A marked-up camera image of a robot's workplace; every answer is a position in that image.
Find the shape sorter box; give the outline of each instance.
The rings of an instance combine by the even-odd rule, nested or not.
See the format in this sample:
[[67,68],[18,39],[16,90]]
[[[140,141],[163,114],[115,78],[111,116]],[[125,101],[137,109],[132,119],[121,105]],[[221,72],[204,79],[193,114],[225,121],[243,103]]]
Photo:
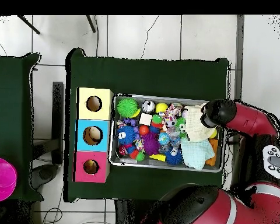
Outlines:
[[[84,141],[83,134],[84,130],[89,127],[97,127],[100,130],[101,140],[96,145],[89,145]],[[78,142],[77,151],[102,151],[108,152],[109,146],[109,128],[110,122],[103,120],[78,120]]]
[[[99,101],[99,109],[91,111],[89,100],[95,97]],[[77,88],[78,119],[80,120],[110,120],[113,93],[110,89]]]
[[[99,168],[95,174],[89,174],[84,170],[84,164],[88,160],[97,163]],[[108,154],[99,151],[77,151],[75,169],[75,182],[105,183],[110,169]]]

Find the light blue cloth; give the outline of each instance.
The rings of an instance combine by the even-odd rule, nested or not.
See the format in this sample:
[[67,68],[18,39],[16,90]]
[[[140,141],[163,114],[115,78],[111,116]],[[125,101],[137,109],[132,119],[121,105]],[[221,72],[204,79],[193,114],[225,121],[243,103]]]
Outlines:
[[187,138],[182,138],[180,144],[185,165],[199,171],[203,169],[206,160],[215,156],[208,139],[201,142],[189,142]]

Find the blue fuzzy toy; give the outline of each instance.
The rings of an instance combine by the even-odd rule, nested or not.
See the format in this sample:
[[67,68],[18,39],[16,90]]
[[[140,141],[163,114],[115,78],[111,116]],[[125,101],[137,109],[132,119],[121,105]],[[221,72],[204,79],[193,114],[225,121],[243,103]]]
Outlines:
[[136,139],[136,132],[132,126],[123,126],[117,129],[118,141],[120,144],[131,144]]
[[179,149],[170,148],[165,152],[166,162],[170,165],[178,165],[181,164],[183,160],[183,156]]

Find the round hole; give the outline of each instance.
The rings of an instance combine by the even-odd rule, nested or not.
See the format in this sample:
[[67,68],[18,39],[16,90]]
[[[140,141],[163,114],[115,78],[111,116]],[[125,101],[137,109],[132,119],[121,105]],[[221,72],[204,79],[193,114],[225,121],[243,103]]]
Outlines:
[[90,96],[86,101],[86,107],[89,111],[97,112],[101,110],[102,101],[97,96]]
[[99,165],[95,160],[87,160],[83,164],[83,169],[88,174],[95,174],[99,170]]
[[83,132],[83,139],[88,145],[98,145],[103,139],[103,132],[97,126],[87,127]]

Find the blue box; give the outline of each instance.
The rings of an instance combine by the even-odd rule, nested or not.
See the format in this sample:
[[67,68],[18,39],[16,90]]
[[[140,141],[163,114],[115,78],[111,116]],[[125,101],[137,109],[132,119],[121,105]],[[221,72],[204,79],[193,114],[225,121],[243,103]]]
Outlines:
[[[104,120],[78,120],[77,151],[108,151],[109,121]],[[89,145],[83,139],[83,132],[87,127],[98,127],[103,133],[102,140],[97,145]]]

